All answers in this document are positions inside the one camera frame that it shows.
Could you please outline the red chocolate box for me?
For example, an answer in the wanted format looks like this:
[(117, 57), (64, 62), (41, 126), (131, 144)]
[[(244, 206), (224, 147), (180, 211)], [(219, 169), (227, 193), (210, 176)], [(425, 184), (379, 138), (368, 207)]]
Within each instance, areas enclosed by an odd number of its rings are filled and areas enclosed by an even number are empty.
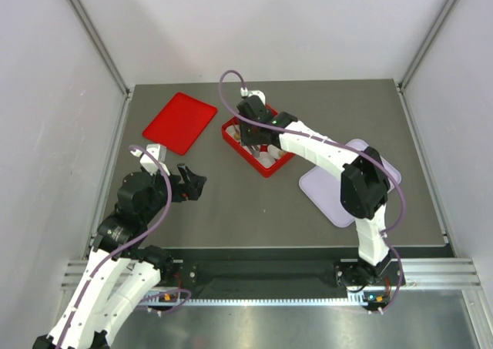
[[(290, 162), (294, 158), (294, 154), (285, 152), (286, 154), (279, 160), (276, 160), (276, 163), (271, 166), (270, 168), (264, 168), (260, 165), (260, 163), (257, 161), (257, 158), (254, 158), (249, 150), (249, 146), (243, 146), (242, 143), (236, 142), (232, 137), (230, 137), (226, 132), (225, 128), (230, 126), (230, 125), (238, 125), (239, 126), (240, 121), (238, 118), (233, 117), (229, 120), (227, 120), (222, 126), (221, 126), (221, 134), (223, 137), (223, 140), (236, 152), (238, 153), (253, 169), (255, 169), (262, 177), (264, 178), (269, 178), (271, 177), (274, 173), (278, 172), (283, 166), (285, 166), (288, 162)], [(260, 145), (261, 152), (267, 152), (267, 147), (269, 145)]]

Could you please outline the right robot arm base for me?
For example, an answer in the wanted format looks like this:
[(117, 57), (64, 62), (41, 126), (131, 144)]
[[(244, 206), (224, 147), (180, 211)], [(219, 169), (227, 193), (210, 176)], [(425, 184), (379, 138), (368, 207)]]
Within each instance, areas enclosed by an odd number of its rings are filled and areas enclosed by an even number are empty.
[(392, 287), (405, 284), (404, 273), (399, 264), (388, 254), (375, 266), (358, 257), (356, 260), (339, 260), (334, 263), (334, 274), (339, 287), (354, 293), (366, 287)]

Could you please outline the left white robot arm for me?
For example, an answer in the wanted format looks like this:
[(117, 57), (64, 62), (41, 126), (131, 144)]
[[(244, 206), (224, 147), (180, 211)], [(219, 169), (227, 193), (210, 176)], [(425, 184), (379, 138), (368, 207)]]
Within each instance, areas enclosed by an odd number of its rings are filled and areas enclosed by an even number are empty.
[(114, 210), (100, 223), (85, 272), (75, 293), (49, 333), (35, 348), (109, 348), (122, 325), (149, 290), (169, 283), (176, 268), (161, 247), (140, 244), (149, 223), (163, 218), (171, 203), (196, 201), (206, 177), (179, 164), (178, 174), (164, 165), (130, 173), (117, 191)]

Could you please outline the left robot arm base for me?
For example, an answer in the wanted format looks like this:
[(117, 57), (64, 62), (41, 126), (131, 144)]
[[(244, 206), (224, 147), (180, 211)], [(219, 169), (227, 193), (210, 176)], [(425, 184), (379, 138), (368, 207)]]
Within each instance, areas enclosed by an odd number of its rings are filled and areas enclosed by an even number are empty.
[(130, 252), (133, 260), (153, 265), (160, 272), (160, 287), (195, 287), (198, 278), (198, 264), (175, 258), (161, 247), (148, 246)]

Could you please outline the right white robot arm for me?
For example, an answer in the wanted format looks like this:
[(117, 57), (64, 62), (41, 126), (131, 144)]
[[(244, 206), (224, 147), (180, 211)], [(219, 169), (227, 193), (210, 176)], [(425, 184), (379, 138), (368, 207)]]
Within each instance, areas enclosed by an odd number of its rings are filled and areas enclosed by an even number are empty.
[(275, 114), (257, 94), (249, 93), (236, 105), (240, 138), (245, 146), (273, 145), (325, 170), (340, 182), (341, 206), (355, 219), (359, 240), (361, 278), (377, 284), (387, 276), (384, 242), (387, 193), (390, 182), (381, 170), (380, 154), (372, 147), (356, 153), (337, 145), (286, 112)]

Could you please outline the metal serving tongs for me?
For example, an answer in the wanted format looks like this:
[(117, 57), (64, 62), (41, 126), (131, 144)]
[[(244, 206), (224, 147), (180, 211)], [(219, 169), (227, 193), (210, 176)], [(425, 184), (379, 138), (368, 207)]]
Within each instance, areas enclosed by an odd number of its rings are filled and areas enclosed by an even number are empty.
[(249, 146), (249, 150), (254, 158), (260, 157), (260, 149), (261, 146), (258, 145)]

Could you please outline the red box lid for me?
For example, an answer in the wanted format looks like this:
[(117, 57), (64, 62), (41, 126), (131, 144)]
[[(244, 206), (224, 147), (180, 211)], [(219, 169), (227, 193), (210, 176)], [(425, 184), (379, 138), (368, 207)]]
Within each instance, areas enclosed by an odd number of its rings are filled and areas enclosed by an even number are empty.
[(143, 130), (143, 137), (184, 156), (217, 111), (215, 106), (178, 92)]

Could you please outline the white paper cup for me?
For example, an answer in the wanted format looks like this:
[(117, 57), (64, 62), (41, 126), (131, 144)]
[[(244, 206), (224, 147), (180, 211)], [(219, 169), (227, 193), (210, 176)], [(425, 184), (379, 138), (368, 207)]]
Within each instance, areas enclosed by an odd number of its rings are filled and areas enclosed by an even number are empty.
[(257, 161), (264, 168), (270, 168), (276, 163), (276, 160), (268, 152), (259, 152)]
[(240, 128), (238, 125), (230, 125), (228, 127), (225, 128), (225, 132), (230, 136), (232, 137), (236, 142), (239, 142), (240, 140), (237, 140), (235, 139), (233, 136), (234, 136), (234, 133), (239, 133), (240, 134)]
[(267, 147), (267, 152), (275, 159), (275, 160), (279, 160), (281, 159), (282, 157), (279, 157), (278, 156), (278, 153), (279, 151), (283, 151), (282, 149), (279, 149), (277, 148), (276, 146), (274, 145), (269, 145)]

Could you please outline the lavender tray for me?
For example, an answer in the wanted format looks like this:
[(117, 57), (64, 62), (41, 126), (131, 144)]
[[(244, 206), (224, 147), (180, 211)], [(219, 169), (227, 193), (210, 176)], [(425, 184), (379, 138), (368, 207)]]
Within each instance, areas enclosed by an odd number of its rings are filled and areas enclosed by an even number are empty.
[(400, 173), (361, 139), (322, 148), (299, 180), (303, 193), (336, 227), (376, 223), (384, 229), (388, 194), (400, 184)]

